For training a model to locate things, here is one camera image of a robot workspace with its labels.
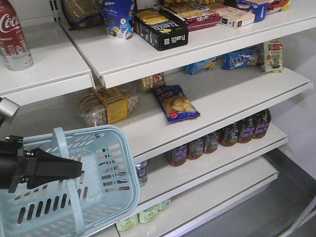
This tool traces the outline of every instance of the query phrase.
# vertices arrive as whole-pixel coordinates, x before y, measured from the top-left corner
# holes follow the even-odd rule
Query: yellow label
[[[99,87],[92,89],[107,109],[108,123],[114,123],[127,117],[127,98],[116,88]]]

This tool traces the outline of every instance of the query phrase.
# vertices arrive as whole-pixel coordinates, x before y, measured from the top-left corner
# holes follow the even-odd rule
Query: white wall
[[[316,28],[283,38],[287,68],[309,78],[316,89]],[[280,148],[316,179],[316,91],[305,91],[271,108],[273,123],[288,134]]]

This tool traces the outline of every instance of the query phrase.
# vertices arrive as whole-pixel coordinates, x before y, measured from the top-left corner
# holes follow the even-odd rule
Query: biscuit box
[[[189,31],[215,26],[222,17],[212,9],[198,3],[183,3],[166,6],[161,10],[175,22],[182,23]]]
[[[214,3],[209,5],[209,7],[222,16],[222,21],[220,22],[222,25],[234,29],[249,25],[255,20],[255,14],[231,6]]]
[[[254,22],[263,21],[266,17],[269,0],[225,0],[224,5],[255,14]]]
[[[291,0],[270,0],[267,15],[279,11],[285,11],[290,8]]]
[[[134,31],[159,51],[188,43],[188,28],[153,8],[139,10],[134,15]]]

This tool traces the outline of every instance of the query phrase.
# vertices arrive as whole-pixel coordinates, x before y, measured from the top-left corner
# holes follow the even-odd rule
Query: blue snack package
[[[101,7],[110,39],[124,41],[133,37],[135,0],[102,0]]]
[[[258,64],[260,64],[260,51],[244,49],[225,53],[223,55],[223,66],[221,69],[245,68]]]
[[[266,17],[269,0],[237,0],[237,8],[255,14],[254,22],[263,21]]]
[[[180,85],[158,87],[153,89],[153,94],[168,122],[183,121],[200,116]]]
[[[186,74],[197,74],[212,70],[216,66],[216,57],[208,58],[196,63],[187,65]]]

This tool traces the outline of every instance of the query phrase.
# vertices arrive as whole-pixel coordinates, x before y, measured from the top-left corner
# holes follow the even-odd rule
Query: basket handle
[[[56,140],[60,149],[60,155],[62,158],[70,159],[70,154],[68,151],[67,140],[65,133],[61,127],[54,128],[52,134],[52,140]],[[82,209],[78,197],[78,191],[74,179],[66,180],[69,197],[71,200],[71,206],[73,209],[75,226],[76,226],[76,235],[81,236],[84,234],[84,221],[82,215]]]

